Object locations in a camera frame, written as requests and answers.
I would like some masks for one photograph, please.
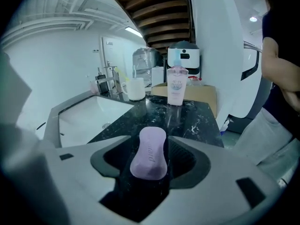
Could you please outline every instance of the white cup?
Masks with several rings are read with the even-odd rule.
[[[124,84],[126,84],[127,92],[125,92],[123,88]],[[142,77],[133,78],[129,81],[123,82],[121,84],[121,88],[122,91],[128,95],[128,98],[132,101],[141,100],[146,96],[144,79]]]

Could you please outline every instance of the sink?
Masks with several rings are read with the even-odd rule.
[[[59,115],[62,147],[87,144],[133,105],[94,96]]]

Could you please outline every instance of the white wall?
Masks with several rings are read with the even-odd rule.
[[[252,35],[250,31],[247,30],[247,28],[243,28],[243,39],[246,42],[249,42],[259,48],[262,48],[263,45],[263,34],[258,33]]]
[[[205,84],[217,89],[217,123],[235,101],[243,65],[243,35],[234,0],[192,0]]]
[[[97,67],[103,67],[102,56],[92,52],[99,49],[101,34],[117,37],[97,30],[57,31],[27,37],[5,50],[12,67],[32,89],[17,125],[35,132],[54,106],[90,89],[86,75],[94,79]],[[132,66],[130,59],[139,44],[127,39],[127,34],[119,38],[124,42],[120,56],[124,56],[126,66]]]

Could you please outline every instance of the marble countertop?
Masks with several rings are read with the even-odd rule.
[[[182,106],[167,104],[167,98],[146,95],[141,101],[129,101],[123,94],[106,93],[101,97],[133,104],[127,113],[99,133],[89,143],[121,136],[139,135],[144,127],[160,127],[167,135],[179,136],[224,147],[214,115],[207,103],[184,101]]]

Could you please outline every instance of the soap bar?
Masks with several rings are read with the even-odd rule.
[[[166,133],[160,127],[144,127],[140,131],[140,146],[130,164],[136,178],[160,180],[167,173],[164,157]]]

